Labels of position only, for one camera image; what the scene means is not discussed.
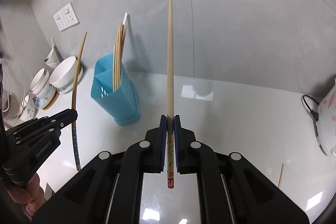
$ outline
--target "wall socket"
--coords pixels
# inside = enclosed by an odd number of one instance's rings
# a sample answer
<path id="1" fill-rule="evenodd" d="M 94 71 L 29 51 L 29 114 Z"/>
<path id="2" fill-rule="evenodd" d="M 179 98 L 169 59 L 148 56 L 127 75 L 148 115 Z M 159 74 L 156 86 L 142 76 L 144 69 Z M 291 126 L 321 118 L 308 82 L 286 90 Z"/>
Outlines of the wall socket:
<path id="1" fill-rule="evenodd" d="M 58 27 L 58 29 L 59 29 L 60 31 L 65 30 L 65 29 L 68 28 L 68 26 L 67 26 L 67 24 L 65 23 L 65 20 L 64 20 L 64 18 L 63 18 L 63 16 L 62 16 L 62 14 L 61 14 L 60 11 L 58 11 L 57 13 L 55 13 L 55 14 L 53 15 L 53 17 L 54 17 L 54 20 L 55 20 L 55 22 L 56 22 L 56 24 L 57 24 L 57 27 Z"/>
<path id="2" fill-rule="evenodd" d="M 61 10 L 55 13 L 53 17 L 60 31 L 79 23 L 71 3 L 61 8 Z"/>
<path id="3" fill-rule="evenodd" d="M 61 8 L 61 14 L 63 15 L 68 28 L 79 23 L 71 3 Z"/>

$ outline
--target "white countertop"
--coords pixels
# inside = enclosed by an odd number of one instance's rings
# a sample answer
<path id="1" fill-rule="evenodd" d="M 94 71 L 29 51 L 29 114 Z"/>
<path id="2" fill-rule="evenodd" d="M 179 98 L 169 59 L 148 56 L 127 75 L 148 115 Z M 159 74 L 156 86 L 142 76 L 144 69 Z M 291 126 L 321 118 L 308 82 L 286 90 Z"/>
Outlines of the white countertop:
<path id="1" fill-rule="evenodd" d="M 82 167 L 99 152 L 125 151 L 158 127 L 166 114 L 166 75 L 129 73 L 140 103 L 141 118 L 118 126 L 90 97 L 93 70 L 85 72 L 77 90 L 77 138 Z M 59 95 L 52 107 L 37 117 L 71 108 L 71 92 Z M 301 94 L 243 84 L 175 77 L 175 114 L 182 127 L 215 152 L 240 152 L 274 184 L 285 164 L 281 190 L 306 211 L 310 222 L 336 192 L 336 158 L 326 156 L 316 141 L 314 123 L 301 102 Z M 42 180 L 58 191 L 76 174 L 71 126 L 62 130 L 61 145 L 38 170 Z M 158 223 L 200 223 L 196 175 L 176 175 L 175 188 L 167 188 L 166 171 L 145 174 L 140 223 L 145 209 L 154 210 Z"/>

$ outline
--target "blue plastic utensil holder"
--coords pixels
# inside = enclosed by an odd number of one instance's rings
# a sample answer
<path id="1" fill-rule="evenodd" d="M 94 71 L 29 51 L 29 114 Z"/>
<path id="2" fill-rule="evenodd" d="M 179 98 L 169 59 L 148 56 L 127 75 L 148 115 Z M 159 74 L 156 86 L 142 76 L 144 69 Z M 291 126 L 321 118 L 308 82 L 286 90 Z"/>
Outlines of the blue plastic utensil holder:
<path id="1" fill-rule="evenodd" d="M 91 98 L 100 104 L 118 125 L 128 125 L 140 118 L 137 92 L 123 64 L 120 86 L 113 91 L 112 62 L 113 54 L 108 54 L 96 62 Z"/>

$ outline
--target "metal button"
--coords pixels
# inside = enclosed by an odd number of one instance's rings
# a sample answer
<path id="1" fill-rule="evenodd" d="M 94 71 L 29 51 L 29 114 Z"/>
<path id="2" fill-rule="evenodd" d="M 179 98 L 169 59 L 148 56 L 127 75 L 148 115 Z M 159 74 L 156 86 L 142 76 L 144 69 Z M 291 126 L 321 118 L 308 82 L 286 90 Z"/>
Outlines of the metal button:
<path id="1" fill-rule="evenodd" d="M 146 148 L 148 147 L 149 145 L 151 145 L 151 143 L 149 141 L 142 141 L 139 143 L 140 147 L 142 148 Z"/>
<path id="2" fill-rule="evenodd" d="M 110 156 L 110 153 L 104 151 L 99 153 L 99 158 L 100 159 L 107 159 Z"/>
<path id="3" fill-rule="evenodd" d="M 242 157 L 241 157 L 241 155 L 239 153 L 232 153 L 231 154 L 231 158 L 233 160 L 240 160 Z"/>
<path id="4" fill-rule="evenodd" d="M 200 148 L 201 147 L 201 144 L 199 143 L 199 142 L 192 142 L 191 144 L 190 144 L 190 146 L 192 147 L 192 148 Z"/>

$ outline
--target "finger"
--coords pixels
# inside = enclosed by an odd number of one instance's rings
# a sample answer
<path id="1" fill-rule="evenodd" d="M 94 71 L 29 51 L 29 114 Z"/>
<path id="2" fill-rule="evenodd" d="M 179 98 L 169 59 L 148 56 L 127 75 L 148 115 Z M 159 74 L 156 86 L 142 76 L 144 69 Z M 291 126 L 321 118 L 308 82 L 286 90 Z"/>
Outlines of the finger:
<path id="1" fill-rule="evenodd" d="M 15 203 L 27 204 L 32 201 L 29 193 L 22 187 L 11 185 L 7 191 Z"/>
<path id="2" fill-rule="evenodd" d="M 40 178 L 37 174 L 35 174 L 26 185 L 26 191 L 29 193 L 31 200 L 34 200 L 37 197 L 39 188 L 40 188 Z"/>
<path id="3" fill-rule="evenodd" d="M 37 197 L 30 203 L 26 205 L 26 210 L 30 215 L 34 215 L 36 211 L 43 205 L 44 203 L 44 191 L 41 187 L 39 187 Z"/>

